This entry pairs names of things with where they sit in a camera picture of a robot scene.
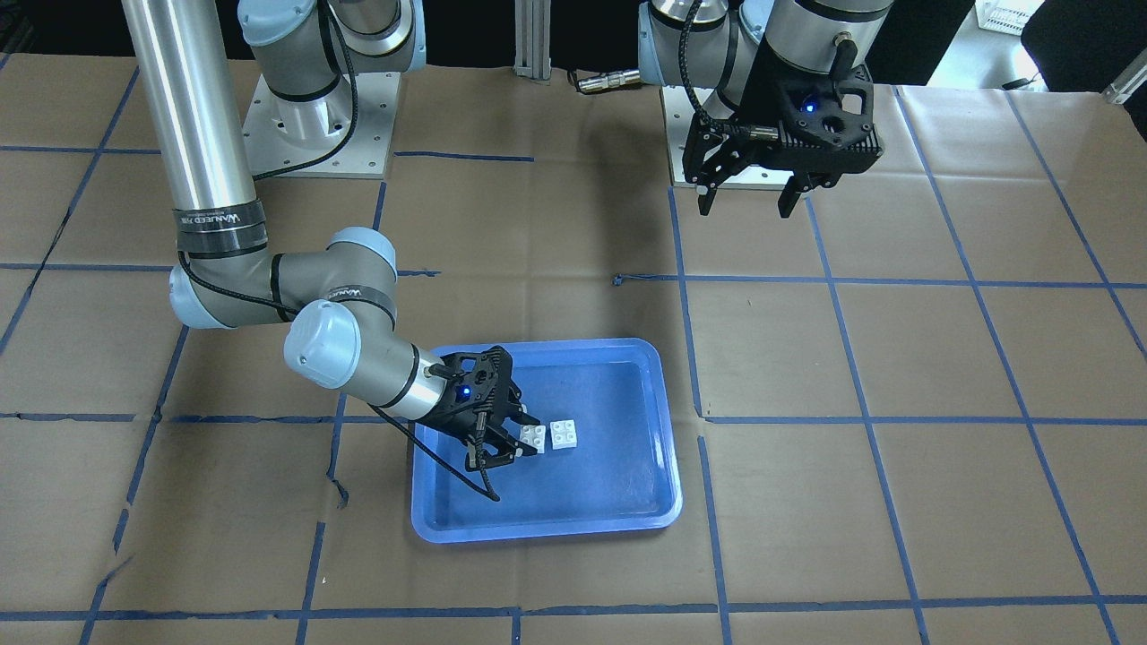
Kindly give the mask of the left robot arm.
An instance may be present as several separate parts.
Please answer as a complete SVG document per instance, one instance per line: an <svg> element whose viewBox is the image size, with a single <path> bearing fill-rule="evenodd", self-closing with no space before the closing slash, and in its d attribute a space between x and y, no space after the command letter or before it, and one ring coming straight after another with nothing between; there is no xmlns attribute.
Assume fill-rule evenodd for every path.
<svg viewBox="0 0 1147 645"><path fill-rule="evenodd" d="M866 55L889 1L643 1L642 81L685 91L686 184L709 215L747 168L788 173L778 210L868 171L884 155Z"/></svg>

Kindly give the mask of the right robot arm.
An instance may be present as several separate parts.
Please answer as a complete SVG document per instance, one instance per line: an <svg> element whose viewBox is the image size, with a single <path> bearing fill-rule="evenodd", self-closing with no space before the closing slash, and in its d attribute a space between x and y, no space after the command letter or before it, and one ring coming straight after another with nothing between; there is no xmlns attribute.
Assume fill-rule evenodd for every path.
<svg viewBox="0 0 1147 645"><path fill-rule="evenodd" d="M192 328L287 322L287 367L328 391L438 430L484 472L537 456L505 421L535 426L512 353L438 356L397 331L397 252L349 226L320 252L275 254L245 150L219 11L211 1L123 3L175 222L169 305Z"/></svg>

